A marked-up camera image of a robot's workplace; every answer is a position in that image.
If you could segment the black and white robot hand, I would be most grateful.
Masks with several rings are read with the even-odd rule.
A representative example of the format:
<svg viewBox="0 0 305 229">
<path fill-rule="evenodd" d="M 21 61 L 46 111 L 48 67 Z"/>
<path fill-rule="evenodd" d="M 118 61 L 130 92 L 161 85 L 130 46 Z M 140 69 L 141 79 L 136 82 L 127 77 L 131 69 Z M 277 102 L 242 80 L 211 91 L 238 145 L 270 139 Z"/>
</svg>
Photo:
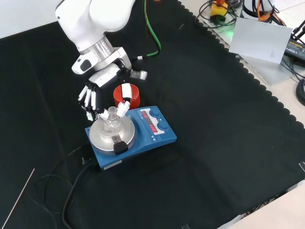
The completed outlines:
<svg viewBox="0 0 305 229">
<path fill-rule="evenodd" d="M 78 103 L 85 111 L 89 121 L 93 122 L 98 118 L 106 120 L 110 117 L 110 112 L 102 107 L 101 94 L 107 86 L 118 79 L 121 82 L 122 101 L 117 105 L 117 115 L 123 117 L 131 108 L 131 102 L 134 101 L 132 86 L 128 80 L 130 78 L 145 80 L 147 75 L 146 71 L 129 70 L 125 67 L 119 68 L 117 65 L 111 64 L 110 67 L 95 73 L 85 82 L 84 88 L 78 95 Z"/>
</svg>

